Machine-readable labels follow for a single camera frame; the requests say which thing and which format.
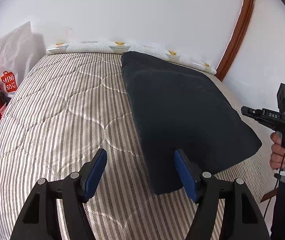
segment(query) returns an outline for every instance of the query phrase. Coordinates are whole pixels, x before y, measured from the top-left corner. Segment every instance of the bed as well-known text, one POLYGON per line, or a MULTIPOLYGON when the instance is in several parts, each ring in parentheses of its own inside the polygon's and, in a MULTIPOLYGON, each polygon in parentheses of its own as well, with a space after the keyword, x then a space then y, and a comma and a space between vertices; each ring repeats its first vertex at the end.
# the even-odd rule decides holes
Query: bed
MULTIPOLYGON (((10 239, 39 178, 63 179, 79 171, 99 148, 108 153, 107 166, 95 196, 84 205, 96 239, 184 239, 197 206, 183 188, 152 192, 121 75, 121 54, 73 53, 64 46, 52 53, 28 74, 1 119, 0 239, 10 239)), ((241 105, 227 87, 203 73, 241 116, 241 105)), ((258 124, 241 119, 262 147, 216 177, 243 178, 259 202, 272 177, 270 144, 258 124)), ((223 206, 220 200, 212 239, 219 238, 223 206)), ((69 239, 62 201, 57 208, 62 238, 69 239)))

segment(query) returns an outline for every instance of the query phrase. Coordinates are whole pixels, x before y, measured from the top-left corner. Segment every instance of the pillow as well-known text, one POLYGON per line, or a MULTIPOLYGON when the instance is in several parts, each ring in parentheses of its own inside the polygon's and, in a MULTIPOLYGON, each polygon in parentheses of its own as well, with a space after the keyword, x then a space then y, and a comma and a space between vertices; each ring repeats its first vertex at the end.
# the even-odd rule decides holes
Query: pillow
POLYGON ((182 187, 174 151, 216 174, 254 155, 262 143, 205 74, 159 58, 126 52, 122 76, 151 187, 182 187))

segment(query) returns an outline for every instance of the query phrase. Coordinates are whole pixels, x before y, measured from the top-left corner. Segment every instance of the quilted bedspread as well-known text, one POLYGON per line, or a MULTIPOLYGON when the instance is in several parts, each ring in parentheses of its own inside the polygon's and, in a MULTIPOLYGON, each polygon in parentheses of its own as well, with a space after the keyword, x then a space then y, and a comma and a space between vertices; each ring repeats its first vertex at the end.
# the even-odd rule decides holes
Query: quilted bedspread
MULTIPOLYGON (((230 91, 213 75, 206 75, 240 113, 230 91)), ((259 201, 271 180, 270 148, 258 125, 242 119, 263 146, 216 176, 243 178, 259 201)), ((10 239, 39 178, 63 179, 79 171, 99 148, 107 151, 107 166, 95 196, 84 205, 96 239, 183 239, 197 207, 184 189, 163 195, 151 191, 121 76, 121 55, 70 53, 43 57, 1 119, 0 240, 10 239)), ((220 200, 212 239, 219 238, 223 205, 220 200)), ((62 238, 69 239, 61 200, 57 208, 62 238)))

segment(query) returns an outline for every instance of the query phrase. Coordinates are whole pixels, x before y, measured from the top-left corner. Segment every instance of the white wall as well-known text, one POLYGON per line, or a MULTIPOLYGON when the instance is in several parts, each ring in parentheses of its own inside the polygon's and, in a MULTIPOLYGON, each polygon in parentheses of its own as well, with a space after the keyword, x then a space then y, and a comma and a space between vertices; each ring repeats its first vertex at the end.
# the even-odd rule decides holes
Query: white wall
MULTIPOLYGON (((281 0, 256 0, 244 41, 223 82, 243 105, 278 110, 276 93, 280 83, 285 83, 285 5, 281 0)), ((272 206, 266 219, 269 225, 272 206)))
POLYGON ((31 21, 46 45, 135 40, 217 66, 243 0, 0 0, 0 37, 31 21))

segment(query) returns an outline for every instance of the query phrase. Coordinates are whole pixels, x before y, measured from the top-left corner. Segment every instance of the blue gripper pad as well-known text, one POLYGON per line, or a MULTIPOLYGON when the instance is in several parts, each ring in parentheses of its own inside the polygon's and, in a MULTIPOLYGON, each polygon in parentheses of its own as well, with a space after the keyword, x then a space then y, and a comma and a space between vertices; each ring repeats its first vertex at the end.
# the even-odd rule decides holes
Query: blue gripper pad
POLYGON ((86 180, 86 190, 84 198, 89 200, 95 195, 99 181, 107 164, 107 152, 102 149, 97 161, 94 163, 92 170, 86 180))
POLYGON ((197 183, 192 178, 190 170, 178 150, 175 151, 174 162, 181 182, 187 193, 187 196, 191 198, 194 202, 197 202, 197 183))

